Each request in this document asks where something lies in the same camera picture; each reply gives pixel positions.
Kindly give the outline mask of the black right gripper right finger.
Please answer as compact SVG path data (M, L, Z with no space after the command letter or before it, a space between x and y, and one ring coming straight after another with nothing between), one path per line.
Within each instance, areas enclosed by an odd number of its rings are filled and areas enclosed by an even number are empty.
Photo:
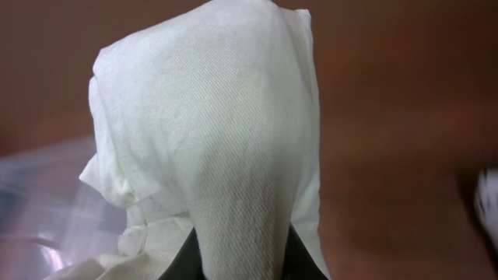
M328 280L315 264L297 231L289 227L282 280Z

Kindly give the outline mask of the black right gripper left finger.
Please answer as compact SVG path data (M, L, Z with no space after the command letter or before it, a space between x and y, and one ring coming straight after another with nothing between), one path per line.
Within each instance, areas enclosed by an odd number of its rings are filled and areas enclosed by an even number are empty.
M195 229L192 229L171 265L158 280L206 280Z

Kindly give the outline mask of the cream cloth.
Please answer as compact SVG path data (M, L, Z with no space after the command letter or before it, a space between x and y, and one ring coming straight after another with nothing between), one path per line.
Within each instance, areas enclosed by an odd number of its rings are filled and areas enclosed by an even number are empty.
M329 278L306 9L210 1L130 34L98 54L89 108L96 154L79 178L127 226L116 254L56 279L158 279L192 229L206 279L282 279L290 226Z

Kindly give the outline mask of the white printed t-shirt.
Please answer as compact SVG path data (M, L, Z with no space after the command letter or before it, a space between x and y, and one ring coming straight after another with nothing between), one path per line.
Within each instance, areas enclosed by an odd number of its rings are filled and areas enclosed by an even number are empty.
M479 174L475 192L475 211L484 230L497 250L497 170Z

